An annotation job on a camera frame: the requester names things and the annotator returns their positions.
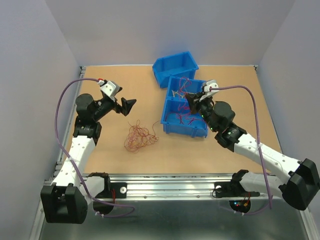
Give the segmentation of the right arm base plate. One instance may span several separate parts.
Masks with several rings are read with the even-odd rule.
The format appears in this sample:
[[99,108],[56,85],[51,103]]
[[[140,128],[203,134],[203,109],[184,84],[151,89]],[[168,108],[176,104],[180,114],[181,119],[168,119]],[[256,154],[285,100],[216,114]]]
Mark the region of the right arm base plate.
[[239,183],[231,181],[216,182],[211,195],[215,199],[235,198],[229,200],[233,211],[241,214],[248,214],[251,209],[251,198],[259,197],[261,194],[256,191],[246,191]]

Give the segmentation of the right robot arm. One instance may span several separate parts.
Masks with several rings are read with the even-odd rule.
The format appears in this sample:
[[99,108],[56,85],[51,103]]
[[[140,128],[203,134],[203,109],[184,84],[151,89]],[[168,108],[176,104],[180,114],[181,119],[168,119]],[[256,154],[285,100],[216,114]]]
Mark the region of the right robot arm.
[[216,141],[233,153],[247,157],[263,168],[263,174],[240,170],[232,176],[229,189],[235,195],[244,192],[266,193],[282,198],[291,207],[304,211],[320,190],[316,164],[306,158],[288,157],[263,143],[237,126],[235,112],[224,101],[213,101],[203,93],[185,96],[192,114],[200,114]]

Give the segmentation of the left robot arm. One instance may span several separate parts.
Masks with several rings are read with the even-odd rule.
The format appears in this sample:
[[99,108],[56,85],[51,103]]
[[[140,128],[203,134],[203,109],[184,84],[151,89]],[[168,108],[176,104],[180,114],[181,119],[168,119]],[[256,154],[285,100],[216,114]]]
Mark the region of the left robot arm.
[[100,87],[102,98],[99,100],[88,93],[76,98],[77,116],[71,147],[65,153],[66,159],[58,175],[51,185],[45,185],[40,192],[48,223],[82,224],[90,203],[93,203],[96,215],[109,218],[110,212],[117,206],[114,200],[97,199],[97,196],[115,196],[108,173],[93,172],[87,179],[82,174],[101,135],[99,120],[110,111],[127,116],[136,103],[136,99],[121,98],[121,104],[118,104],[116,94],[121,90],[122,87],[109,82]]

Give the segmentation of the blue bin rear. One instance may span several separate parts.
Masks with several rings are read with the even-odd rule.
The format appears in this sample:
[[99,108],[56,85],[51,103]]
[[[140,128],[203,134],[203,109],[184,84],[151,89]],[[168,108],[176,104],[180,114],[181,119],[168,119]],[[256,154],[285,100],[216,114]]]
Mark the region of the blue bin rear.
[[199,66],[189,51],[160,57],[152,65],[154,77],[161,89],[168,87],[171,76],[193,79],[198,69]]

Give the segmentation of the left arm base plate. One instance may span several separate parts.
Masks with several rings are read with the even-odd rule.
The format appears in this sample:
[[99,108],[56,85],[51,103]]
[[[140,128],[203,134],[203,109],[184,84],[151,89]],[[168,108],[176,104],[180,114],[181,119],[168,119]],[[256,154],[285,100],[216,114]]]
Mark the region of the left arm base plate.
[[[127,183],[125,182],[112,182],[110,190],[103,190],[96,198],[102,200],[107,199],[109,203],[115,204],[116,200],[125,199],[127,197]],[[93,202],[93,210],[101,214],[110,214],[114,206]]]

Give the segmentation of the aluminium rail frame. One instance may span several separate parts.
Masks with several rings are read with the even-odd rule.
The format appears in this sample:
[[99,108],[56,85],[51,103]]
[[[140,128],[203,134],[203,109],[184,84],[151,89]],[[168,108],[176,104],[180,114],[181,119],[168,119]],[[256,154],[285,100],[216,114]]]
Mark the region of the aluminium rail frame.
[[[222,101],[235,112],[233,122],[273,150],[280,151],[270,113],[253,66],[202,65],[194,80],[216,80],[219,92],[214,102]],[[120,87],[115,97],[136,99],[127,116],[110,111],[99,122],[102,126],[97,145],[88,158],[83,179],[91,173],[107,173],[110,183],[127,183],[125,199],[117,199],[110,217],[96,215],[88,205],[84,227],[91,222],[97,232],[111,239],[159,238],[168,228],[178,229],[182,221],[183,239],[201,239],[205,226],[223,230],[225,236],[239,234],[254,239],[276,237],[274,228],[288,225],[285,235],[292,240],[294,221],[290,212],[299,213],[281,197],[260,193],[251,198],[251,208],[243,214],[231,209],[229,200],[213,198],[216,182],[230,182],[238,171],[271,174],[251,159],[222,147],[208,125],[207,137],[165,133],[161,118],[167,88],[160,88],[150,65],[87,66],[79,80],[80,94],[101,99],[99,80],[113,81]]]

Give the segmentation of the blue bin double front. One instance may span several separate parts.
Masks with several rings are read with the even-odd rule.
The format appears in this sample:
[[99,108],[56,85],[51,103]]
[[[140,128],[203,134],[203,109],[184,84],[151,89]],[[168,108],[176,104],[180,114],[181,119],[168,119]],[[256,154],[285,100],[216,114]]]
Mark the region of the blue bin double front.
[[168,81],[160,123],[167,134],[206,138],[208,127],[201,115],[191,114],[186,94],[202,90],[204,80],[171,76]]

